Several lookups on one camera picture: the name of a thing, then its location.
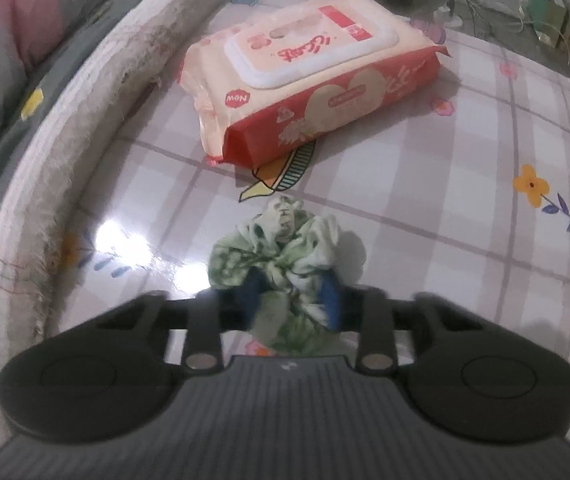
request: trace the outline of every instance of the yellow spot on fabric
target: yellow spot on fabric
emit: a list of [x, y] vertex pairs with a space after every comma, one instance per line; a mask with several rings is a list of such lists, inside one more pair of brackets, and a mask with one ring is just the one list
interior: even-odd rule
[[43, 99], [43, 91], [40, 88], [36, 88], [30, 95], [30, 98], [27, 99], [25, 105], [22, 107], [22, 110], [20, 111], [20, 118], [23, 121], [26, 121], [28, 118], [30, 118], [36, 109], [40, 106], [41, 102], [43, 102]]

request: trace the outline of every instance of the red and cream wipes package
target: red and cream wipes package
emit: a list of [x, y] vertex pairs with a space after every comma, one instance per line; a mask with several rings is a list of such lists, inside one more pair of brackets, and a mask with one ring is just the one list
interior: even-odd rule
[[307, 0], [203, 38], [178, 77], [207, 155], [253, 169], [431, 82], [437, 52], [373, 0]]

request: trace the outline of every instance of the plaid tablecloth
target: plaid tablecloth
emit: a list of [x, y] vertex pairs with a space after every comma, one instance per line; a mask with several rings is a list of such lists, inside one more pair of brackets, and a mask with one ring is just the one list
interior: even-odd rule
[[[203, 33], [295, 1], [232, 0]], [[570, 361], [570, 80], [464, 34], [447, 31], [446, 45], [432, 86], [321, 137], [280, 187], [336, 216], [345, 282], [437, 292]], [[144, 290], [206, 288], [213, 243], [269, 197], [240, 202], [257, 178], [208, 166], [198, 133], [168, 70], [69, 226], [54, 330]], [[169, 360], [181, 345], [177, 333]], [[224, 345], [269, 353], [242, 333]]]

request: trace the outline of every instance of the metal screw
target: metal screw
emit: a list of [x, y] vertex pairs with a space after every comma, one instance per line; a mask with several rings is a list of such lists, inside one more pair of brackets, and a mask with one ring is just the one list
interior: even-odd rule
[[201, 352], [190, 355], [185, 362], [192, 370], [209, 370], [216, 366], [218, 360], [211, 354]]
[[394, 364], [394, 360], [384, 354], [367, 354], [360, 362], [369, 370], [386, 370]]

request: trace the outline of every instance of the crumpled cloth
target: crumpled cloth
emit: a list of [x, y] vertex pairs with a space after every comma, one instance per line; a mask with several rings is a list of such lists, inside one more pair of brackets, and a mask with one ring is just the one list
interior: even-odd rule
[[334, 216], [316, 216], [302, 206], [285, 196], [268, 202], [263, 213], [214, 245], [208, 269], [214, 288], [241, 285], [252, 267], [265, 273], [274, 290], [261, 297], [252, 335], [293, 356], [340, 346], [317, 303], [320, 272], [334, 265], [340, 228]]

